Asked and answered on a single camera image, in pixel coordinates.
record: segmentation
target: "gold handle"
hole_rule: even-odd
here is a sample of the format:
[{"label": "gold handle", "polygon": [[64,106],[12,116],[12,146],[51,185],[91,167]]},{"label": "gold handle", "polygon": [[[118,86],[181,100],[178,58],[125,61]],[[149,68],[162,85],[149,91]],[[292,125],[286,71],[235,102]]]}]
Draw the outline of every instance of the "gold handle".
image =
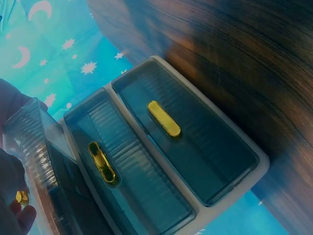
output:
[{"label": "gold handle", "polygon": [[95,141],[91,142],[88,145],[88,150],[103,180],[109,185],[117,185],[119,183],[118,176],[107,160],[107,156],[102,152],[99,144]]},{"label": "gold handle", "polygon": [[27,206],[29,203],[29,197],[27,191],[17,191],[15,199],[23,206]]},{"label": "gold handle", "polygon": [[147,108],[170,136],[177,137],[180,135],[180,127],[158,102],[150,101]]}]

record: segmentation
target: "person's hand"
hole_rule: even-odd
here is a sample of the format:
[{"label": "person's hand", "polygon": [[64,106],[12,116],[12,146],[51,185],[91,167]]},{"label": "person's hand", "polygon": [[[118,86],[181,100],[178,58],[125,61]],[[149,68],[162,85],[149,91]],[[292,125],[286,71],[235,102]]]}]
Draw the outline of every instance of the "person's hand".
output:
[{"label": "person's hand", "polygon": [[36,218],[28,205],[23,210],[15,200],[18,190],[27,190],[20,160],[0,149],[0,234],[25,235]]},{"label": "person's hand", "polygon": [[30,99],[0,79],[0,234],[25,235],[36,217],[36,210],[32,206],[22,210],[15,201],[16,192],[27,189],[21,161],[1,149],[3,125]]}]

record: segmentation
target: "blue fabric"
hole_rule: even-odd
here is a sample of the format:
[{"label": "blue fabric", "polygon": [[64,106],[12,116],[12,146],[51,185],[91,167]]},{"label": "blue fabric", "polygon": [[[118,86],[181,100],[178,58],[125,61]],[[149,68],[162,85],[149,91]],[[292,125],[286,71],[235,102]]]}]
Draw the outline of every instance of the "blue fabric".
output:
[{"label": "blue fabric", "polygon": [[[35,4],[45,11],[28,20]],[[0,77],[45,101],[56,120],[132,67],[103,37],[85,0],[0,0],[0,15]],[[35,224],[30,234],[45,232]],[[198,234],[287,232],[250,191]]]}]

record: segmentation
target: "wooden table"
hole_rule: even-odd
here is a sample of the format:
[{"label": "wooden table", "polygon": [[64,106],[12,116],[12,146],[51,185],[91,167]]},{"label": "wooden table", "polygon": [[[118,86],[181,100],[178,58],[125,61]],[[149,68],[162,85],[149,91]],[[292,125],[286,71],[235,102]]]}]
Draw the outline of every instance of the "wooden table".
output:
[{"label": "wooden table", "polygon": [[253,188],[291,234],[313,231],[313,4],[88,0],[134,64],[160,55],[270,156]]}]

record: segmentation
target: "ribbed plastic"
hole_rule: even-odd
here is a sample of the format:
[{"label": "ribbed plastic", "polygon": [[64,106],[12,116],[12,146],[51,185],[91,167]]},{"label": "ribbed plastic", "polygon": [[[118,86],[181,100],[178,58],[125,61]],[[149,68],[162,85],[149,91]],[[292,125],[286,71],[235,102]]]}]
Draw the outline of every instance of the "ribbed plastic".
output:
[{"label": "ribbed plastic", "polygon": [[[258,157],[195,94],[162,65],[150,62],[113,81],[113,89],[182,179],[206,205],[225,196]],[[155,100],[180,126],[171,138],[149,114]]]},{"label": "ribbed plastic", "polygon": [[[83,164],[123,234],[172,234],[195,214],[104,90],[76,106],[65,121]],[[96,141],[121,182],[104,182],[87,151]]]},{"label": "ribbed plastic", "polygon": [[30,100],[4,126],[4,148],[22,161],[43,235],[112,234],[85,184],[62,128]]}]

